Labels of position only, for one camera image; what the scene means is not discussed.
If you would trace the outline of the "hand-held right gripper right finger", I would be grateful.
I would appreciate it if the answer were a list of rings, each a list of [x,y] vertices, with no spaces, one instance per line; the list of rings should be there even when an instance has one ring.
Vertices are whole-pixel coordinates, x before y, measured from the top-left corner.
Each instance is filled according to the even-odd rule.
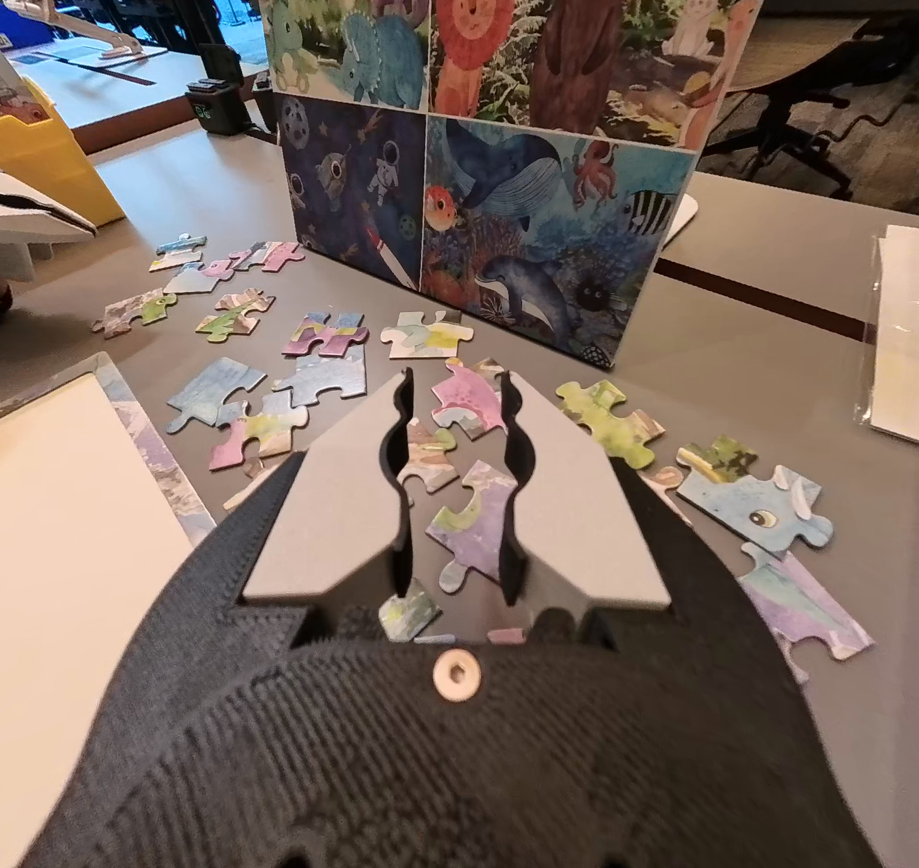
[[[603,448],[517,372],[499,375],[504,507],[499,585],[507,606],[664,610],[670,594]]]

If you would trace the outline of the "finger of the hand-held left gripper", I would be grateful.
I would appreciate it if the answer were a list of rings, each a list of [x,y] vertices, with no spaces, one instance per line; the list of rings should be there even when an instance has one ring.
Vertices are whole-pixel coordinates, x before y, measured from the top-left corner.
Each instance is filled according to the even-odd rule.
[[[27,183],[1,171],[2,203],[53,203],[53,199],[31,188]]]
[[[97,227],[57,203],[43,203],[27,196],[1,195],[1,243],[72,243],[95,237]]]

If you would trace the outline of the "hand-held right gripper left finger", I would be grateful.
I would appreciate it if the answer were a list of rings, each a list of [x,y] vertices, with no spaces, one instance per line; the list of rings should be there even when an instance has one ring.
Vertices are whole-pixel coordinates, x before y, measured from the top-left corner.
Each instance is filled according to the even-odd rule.
[[[408,495],[415,381],[398,371],[316,438],[243,589],[251,604],[382,604],[413,577]]]

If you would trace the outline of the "pile of jigsaw pieces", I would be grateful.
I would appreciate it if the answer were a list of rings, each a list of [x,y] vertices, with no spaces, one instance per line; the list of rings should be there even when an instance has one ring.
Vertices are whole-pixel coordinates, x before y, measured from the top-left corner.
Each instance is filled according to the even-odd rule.
[[[403,487],[406,479],[416,477],[424,481],[428,492],[433,492],[458,478],[448,457],[456,448],[450,431],[453,425],[460,426],[472,440],[490,430],[500,430],[506,436],[499,386],[499,375],[505,369],[491,359],[466,366],[456,357],[458,340],[471,336],[469,329],[457,325],[458,317],[459,314],[451,314],[441,331],[435,333],[434,326],[420,325],[421,313],[403,313],[399,327],[387,327],[381,334],[382,341],[392,346],[394,358],[441,357],[450,375],[432,389],[440,402],[440,408],[432,414],[436,429],[428,430],[415,414],[409,422],[409,460],[399,474]],[[235,513],[235,507],[255,510],[253,495],[268,498],[268,485],[280,488],[281,507],[305,450],[368,397],[363,344],[351,345],[342,358],[315,354],[296,357],[290,368],[293,374],[276,381],[272,392],[265,394],[262,412],[250,414],[247,402],[225,401],[226,415],[217,428],[226,429],[227,438],[211,453],[212,471],[243,463],[247,444],[253,440],[259,440],[265,457],[282,453],[290,456],[282,464],[255,473],[247,487],[225,505],[229,514]],[[743,590],[746,599],[740,603],[741,612],[756,610],[798,682],[808,680],[806,671],[791,656],[792,647],[801,641],[820,641],[837,660],[846,660],[874,646],[873,638],[861,624],[789,551],[796,538],[821,547],[833,535],[832,522],[812,509],[821,486],[781,464],[770,479],[758,479],[749,472],[755,452],[724,436],[707,448],[695,444],[682,447],[676,457],[678,467],[665,466],[655,474],[647,474],[645,469],[655,462],[648,443],[662,436],[664,428],[639,410],[627,416],[616,415],[614,408],[625,399],[613,383],[601,380],[589,387],[563,383],[556,390],[556,398],[549,402],[603,448],[616,473],[627,467],[636,470],[637,474],[628,473],[627,478],[632,483],[643,481],[687,525],[691,522],[673,505],[668,490],[675,489],[683,500],[704,510],[741,538],[741,552],[752,562],[752,568],[737,578],[738,587],[728,589],[729,599],[738,599],[739,590]],[[471,490],[468,505],[458,512],[442,507],[426,529],[432,540],[452,552],[452,559],[440,573],[439,588],[446,594],[462,589],[472,570],[500,586],[504,507],[515,481],[508,470],[503,472],[477,460],[465,474],[463,485]],[[242,574],[225,578],[229,593],[218,604],[231,614],[230,624],[284,625],[282,613],[344,613],[344,606],[260,604],[243,599],[243,589],[277,516],[271,511],[259,518],[262,531],[255,542],[252,562],[244,564]],[[539,614],[560,613],[562,625],[587,628],[600,625],[600,612],[655,612],[526,611],[522,604],[521,609],[528,617],[527,629],[492,630],[488,632],[488,644],[474,650],[462,647],[453,634],[426,633],[428,627],[411,642],[393,644],[437,652],[434,684],[446,699],[461,701],[470,698],[480,683],[482,652],[500,646],[535,644]]]

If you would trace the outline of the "green dinosaur head jigsaw piece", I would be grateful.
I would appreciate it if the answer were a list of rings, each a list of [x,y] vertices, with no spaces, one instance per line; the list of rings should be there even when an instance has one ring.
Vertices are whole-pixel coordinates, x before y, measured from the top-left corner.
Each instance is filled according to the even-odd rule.
[[[135,321],[148,326],[167,319],[169,308],[177,303],[178,296],[163,288],[140,293],[107,305],[103,316],[90,326],[90,330],[111,339],[130,332]]]

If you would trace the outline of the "pink yellow joined jigsaw piece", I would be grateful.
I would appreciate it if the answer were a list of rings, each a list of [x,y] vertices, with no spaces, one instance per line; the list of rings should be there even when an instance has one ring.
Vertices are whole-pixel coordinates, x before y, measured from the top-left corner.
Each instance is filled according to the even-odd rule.
[[[366,343],[370,331],[362,320],[359,312],[340,312],[333,322],[329,322],[328,314],[307,312],[281,354],[300,357],[314,351],[320,357],[342,358],[351,345]]]

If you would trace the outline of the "green beige jigsaw piece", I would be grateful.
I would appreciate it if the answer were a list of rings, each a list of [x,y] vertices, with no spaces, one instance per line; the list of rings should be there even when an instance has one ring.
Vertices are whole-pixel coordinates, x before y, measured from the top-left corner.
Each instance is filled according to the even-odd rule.
[[[205,335],[207,341],[213,344],[222,344],[233,335],[248,336],[259,325],[260,316],[270,310],[276,299],[258,288],[227,293],[215,304],[216,314],[205,316],[195,327],[195,332]]]

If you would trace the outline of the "puzzle tray with painted border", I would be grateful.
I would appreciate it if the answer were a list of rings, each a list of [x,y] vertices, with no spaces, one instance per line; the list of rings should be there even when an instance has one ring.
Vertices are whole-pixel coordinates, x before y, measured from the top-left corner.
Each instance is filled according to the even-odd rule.
[[[1,864],[59,802],[133,633],[215,522],[98,352],[2,403]]]

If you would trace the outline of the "yellow plastic bin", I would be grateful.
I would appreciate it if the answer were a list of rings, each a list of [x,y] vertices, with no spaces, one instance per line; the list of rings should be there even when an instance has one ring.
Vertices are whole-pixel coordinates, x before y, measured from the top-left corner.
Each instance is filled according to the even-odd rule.
[[[102,227],[125,213],[52,101],[28,78],[26,99],[2,102],[1,168],[35,192]]]

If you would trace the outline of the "ocean jigsaw puzzle board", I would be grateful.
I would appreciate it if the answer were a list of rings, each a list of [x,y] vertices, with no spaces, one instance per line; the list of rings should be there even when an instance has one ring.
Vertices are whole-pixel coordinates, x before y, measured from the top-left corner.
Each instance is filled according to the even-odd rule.
[[[44,106],[4,54],[1,54],[1,116],[15,118],[26,125],[51,120]]]

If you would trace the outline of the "wooden easel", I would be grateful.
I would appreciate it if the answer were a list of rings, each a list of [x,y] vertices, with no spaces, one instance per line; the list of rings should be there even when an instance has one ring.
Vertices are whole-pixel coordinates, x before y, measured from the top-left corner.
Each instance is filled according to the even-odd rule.
[[[145,48],[132,35],[111,31],[94,23],[58,12],[54,0],[3,0],[11,12],[36,23],[60,28],[70,34],[104,43],[108,49],[98,52],[98,65],[110,65],[117,61],[142,60],[158,56],[165,49]]]

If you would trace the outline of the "black device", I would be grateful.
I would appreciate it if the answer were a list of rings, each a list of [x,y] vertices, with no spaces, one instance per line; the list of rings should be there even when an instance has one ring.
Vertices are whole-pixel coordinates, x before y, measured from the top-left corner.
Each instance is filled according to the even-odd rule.
[[[243,74],[236,49],[224,44],[199,45],[205,77],[186,91],[193,114],[211,135],[247,135],[278,142],[279,123],[269,70]]]

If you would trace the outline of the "printed paper sheet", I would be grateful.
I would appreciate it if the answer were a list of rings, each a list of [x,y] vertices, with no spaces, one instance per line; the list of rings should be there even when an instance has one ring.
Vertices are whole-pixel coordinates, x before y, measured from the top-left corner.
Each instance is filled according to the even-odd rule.
[[[918,443],[918,229],[888,225],[875,239],[854,418]]]

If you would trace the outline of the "illustrated puzzle box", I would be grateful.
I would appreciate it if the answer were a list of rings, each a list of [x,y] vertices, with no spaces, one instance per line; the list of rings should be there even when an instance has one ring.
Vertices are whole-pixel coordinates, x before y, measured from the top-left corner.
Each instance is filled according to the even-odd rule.
[[[296,238],[607,369],[763,0],[259,0]]]

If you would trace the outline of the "black office chair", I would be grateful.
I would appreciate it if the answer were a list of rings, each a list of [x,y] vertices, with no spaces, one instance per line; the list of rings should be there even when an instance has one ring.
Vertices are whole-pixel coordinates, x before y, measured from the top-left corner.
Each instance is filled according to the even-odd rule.
[[[911,87],[882,118],[858,115],[841,134],[821,129],[808,133],[790,122],[803,103],[843,111],[850,100],[836,91],[844,86],[877,88],[907,72],[917,55],[912,29],[902,25],[869,29],[869,20],[848,18],[768,17],[753,27],[729,93],[766,100],[757,122],[716,140],[710,135],[701,156],[726,158],[749,151],[739,178],[751,181],[776,158],[786,155],[835,184],[832,198],[849,201],[852,179],[829,159],[831,145],[840,144],[859,124],[887,126],[902,106],[917,102]]]

